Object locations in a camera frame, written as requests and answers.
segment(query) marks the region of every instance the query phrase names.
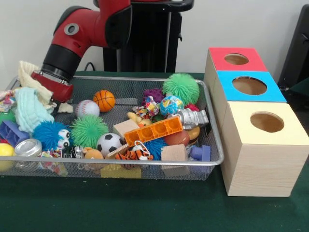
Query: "green spiky ball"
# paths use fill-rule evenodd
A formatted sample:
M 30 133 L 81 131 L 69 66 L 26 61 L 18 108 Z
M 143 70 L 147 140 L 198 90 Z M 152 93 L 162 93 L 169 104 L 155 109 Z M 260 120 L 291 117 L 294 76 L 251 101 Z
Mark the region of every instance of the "green spiky ball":
M 99 138 L 108 133 L 108 126 L 101 117 L 86 115 L 76 119 L 72 124 L 72 139 L 75 145 L 97 147 Z
M 171 75 L 163 84 L 163 93 L 179 97 L 184 105 L 195 104 L 199 98 L 199 87 L 187 73 Z
M 14 113 L 12 111 L 9 111 L 7 113 L 0 113 L 0 125 L 4 120 L 16 122 Z

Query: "purple toy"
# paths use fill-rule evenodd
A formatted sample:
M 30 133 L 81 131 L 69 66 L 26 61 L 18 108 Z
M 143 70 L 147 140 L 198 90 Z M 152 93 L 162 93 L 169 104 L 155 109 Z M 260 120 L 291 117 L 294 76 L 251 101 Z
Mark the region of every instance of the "purple toy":
M 165 95 L 162 93 L 162 90 L 159 88 L 145 89 L 143 91 L 143 101 L 141 103 L 142 106 L 145 105 L 146 97 L 150 97 L 150 96 L 154 98 L 154 101 L 156 103 L 161 102 L 165 98 Z
M 12 147 L 29 138 L 30 135 L 21 132 L 18 125 L 12 121 L 4 120 L 0 125 L 0 139 L 5 139 Z

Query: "basketball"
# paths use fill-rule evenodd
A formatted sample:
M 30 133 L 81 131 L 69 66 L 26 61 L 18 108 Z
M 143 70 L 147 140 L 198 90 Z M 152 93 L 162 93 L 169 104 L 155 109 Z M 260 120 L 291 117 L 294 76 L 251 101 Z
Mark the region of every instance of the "basketball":
M 115 106 L 115 97 L 108 90 L 96 92 L 93 101 L 98 105 L 101 113 L 109 112 Z

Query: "wooden cube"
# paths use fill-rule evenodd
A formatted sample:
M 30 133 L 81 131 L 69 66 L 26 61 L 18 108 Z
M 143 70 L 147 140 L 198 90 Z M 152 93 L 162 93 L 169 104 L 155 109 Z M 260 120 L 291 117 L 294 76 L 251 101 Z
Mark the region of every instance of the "wooden cube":
M 221 138 L 229 196 L 290 196 L 309 137 L 288 104 L 229 101 Z
M 188 152 L 183 144 L 166 146 L 161 153 L 162 161 L 188 161 Z M 189 175 L 188 166 L 162 165 L 162 170 L 167 177 Z
M 267 68 L 254 48 L 211 47 L 208 50 L 204 82 L 213 93 L 217 71 L 259 71 Z
M 118 134 L 121 137 L 121 139 L 124 141 L 125 133 L 138 129 L 138 128 L 139 128 L 138 125 L 132 119 L 129 119 L 127 121 L 114 125 L 113 132 L 115 134 Z
M 212 103 L 220 132 L 228 101 L 286 102 L 268 72 L 218 71 L 217 75 Z

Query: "soccer ball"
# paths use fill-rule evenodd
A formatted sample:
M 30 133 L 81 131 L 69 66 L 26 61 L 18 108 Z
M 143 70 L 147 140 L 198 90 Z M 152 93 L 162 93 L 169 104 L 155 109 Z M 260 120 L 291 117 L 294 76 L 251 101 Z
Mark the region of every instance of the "soccer ball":
M 123 145 L 123 142 L 119 135 L 113 133 L 107 133 L 98 140 L 97 150 L 99 150 L 105 158 L 111 152 L 117 150 Z

